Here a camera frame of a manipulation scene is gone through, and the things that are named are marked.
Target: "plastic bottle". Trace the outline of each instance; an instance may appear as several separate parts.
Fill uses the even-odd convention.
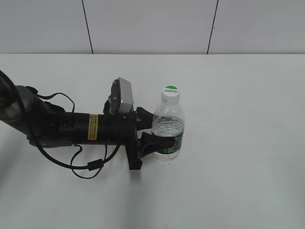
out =
[[[174,160],[181,150],[184,132],[184,112],[179,99],[179,88],[172,85],[163,88],[162,102],[153,116],[152,133],[160,137],[174,137],[176,141],[174,147],[154,153],[161,161]]]

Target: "yellow sticker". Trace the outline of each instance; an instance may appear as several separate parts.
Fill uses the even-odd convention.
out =
[[[95,141],[97,139],[98,126],[99,126],[99,115],[90,114],[88,140]]]

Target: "robotic arm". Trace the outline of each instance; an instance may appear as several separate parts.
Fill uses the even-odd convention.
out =
[[[131,84],[123,78],[113,82],[104,114],[75,113],[74,108],[72,112],[66,112],[62,107],[42,100],[51,99],[57,94],[62,93],[41,96],[35,88],[15,86],[0,71],[0,120],[24,133],[31,145],[59,166],[90,171],[101,169],[122,145],[126,149],[129,169],[141,169],[141,158],[174,145],[174,138],[147,133],[138,139],[137,131],[152,127],[153,114],[141,107],[134,111]],[[57,161],[44,150],[72,145],[80,149],[80,145],[117,147],[108,158],[89,162],[82,167]]]

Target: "black cable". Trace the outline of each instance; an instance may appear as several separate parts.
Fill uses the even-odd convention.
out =
[[[71,165],[71,166],[72,166],[72,163],[73,163],[74,159],[76,158],[76,156],[82,152],[82,147],[81,147],[80,145],[75,145],[75,146],[78,146],[80,149],[79,149],[79,151],[77,151],[77,152],[73,155],[73,157],[71,158],[71,162],[70,162],[70,165]],[[107,144],[105,145],[105,149],[106,149],[106,150],[105,150],[104,161],[105,161],[106,156],[107,156],[107,150],[108,150],[108,145],[107,145]],[[74,169],[71,169],[71,170],[72,170],[72,172],[75,174],[75,176],[77,176],[77,177],[79,177],[79,178],[82,178],[82,179],[87,179],[87,180],[89,180],[89,179],[95,178],[95,177],[100,173],[100,171],[102,170],[102,167],[100,167],[99,170],[98,170],[93,176],[91,176],[91,177],[83,177],[83,176],[81,176],[81,175],[78,175],[78,174],[74,171]]]
[[[67,96],[67,95],[64,94],[64,93],[57,92],[57,93],[51,94],[51,95],[49,95],[49,96],[43,96],[43,95],[37,94],[37,96],[38,96],[40,99],[49,100],[49,99],[52,99],[53,97],[55,97],[55,96],[58,95],[58,94],[61,94],[61,95],[65,96],[67,99],[69,99],[69,100],[73,103],[72,113],[74,113],[74,110],[75,110],[75,103],[73,102],[73,100],[72,100],[69,96]]]
[[[77,169],[77,170],[83,170],[83,169],[89,169],[89,166],[70,166],[70,165],[67,165],[61,161],[58,161],[56,160],[55,158],[51,157],[44,149],[43,147],[41,146],[40,142],[38,141],[37,137],[35,136],[34,134],[34,131],[32,130],[32,127],[31,127],[31,123],[30,123],[30,120],[27,118],[27,113],[25,111],[25,107],[24,107],[24,104],[23,104],[23,101],[19,95],[19,92],[16,88],[16,86],[14,85],[14,83],[9,79],[9,77],[4,74],[1,70],[0,70],[0,77],[8,84],[8,86],[10,87],[11,89],[11,92],[13,93],[13,95],[16,97],[16,101],[19,105],[19,108],[20,108],[20,111],[22,113],[22,116],[23,116],[23,119],[27,125],[27,128],[28,128],[28,131],[29,131],[29,134],[30,134],[30,137],[31,139],[33,140],[33,142],[35,143],[36,147],[39,149],[39,151],[42,153],[42,155],[44,155],[48,160],[50,160],[51,162],[61,166],[61,167],[64,167],[64,168],[69,168],[69,169]]]
[[[18,92],[16,86],[15,86],[14,83],[10,80],[10,78],[9,78],[6,74],[4,74],[4,72],[2,72],[1,70],[0,70],[0,77],[8,84],[8,86],[9,86],[10,89],[11,89],[12,94],[15,96],[16,101],[17,101],[17,103],[18,103],[18,106],[19,106],[19,108],[20,108],[22,117],[23,117],[23,119],[24,119],[24,121],[25,121],[25,123],[26,123],[26,125],[27,125],[28,131],[29,131],[29,134],[30,134],[30,137],[31,137],[31,139],[33,140],[33,142],[35,143],[35,146],[36,146],[36,147],[38,148],[38,150],[42,153],[42,155],[44,155],[44,156],[45,156],[48,160],[50,160],[51,162],[53,162],[53,163],[55,163],[55,164],[57,164],[57,165],[59,165],[59,166],[61,166],[61,167],[68,168],[68,169],[72,169],[72,170],[84,170],[84,169],[88,169],[88,170],[92,171],[92,170],[99,169],[99,171],[98,171],[97,174],[95,175],[95,176],[97,176],[98,173],[101,171],[103,165],[104,165],[105,163],[107,163],[108,161],[110,161],[110,160],[116,155],[116,153],[118,152],[118,150],[119,150],[119,148],[120,148],[120,145],[121,145],[121,143],[122,143],[122,122],[121,122],[121,134],[120,134],[120,139],[119,139],[119,141],[118,141],[118,144],[117,144],[116,148],[114,149],[113,153],[112,153],[107,159],[104,159],[104,160],[99,159],[99,160],[95,160],[95,161],[89,162],[89,163],[87,164],[87,166],[72,166],[71,164],[72,164],[74,158],[82,151],[82,147],[81,147],[80,145],[77,145],[77,146],[80,147],[80,149],[79,149],[79,151],[76,152],[76,154],[72,157],[72,160],[71,160],[71,164],[70,164],[70,165],[65,164],[65,163],[63,163],[63,162],[61,162],[61,161],[58,161],[58,160],[56,160],[55,158],[51,157],[51,156],[43,149],[43,147],[41,146],[41,144],[40,144],[40,142],[38,141],[37,137],[35,136],[34,131],[32,130],[31,122],[30,122],[30,120],[29,120],[28,117],[27,117],[27,113],[26,113],[26,110],[25,110],[23,101],[22,101],[22,99],[21,99],[21,97],[20,97],[20,94],[19,94],[19,92]],[[50,95],[50,96],[41,96],[41,95],[40,95],[40,97],[41,97],[41,98],[43,98],[43,97],[44,97],[44,98],[50,98],[50,97],[52,98],[52,97],[54,97],[54,96],[57,95],[57,94],[63,94],[63,93],[55,93],[55,94]]]

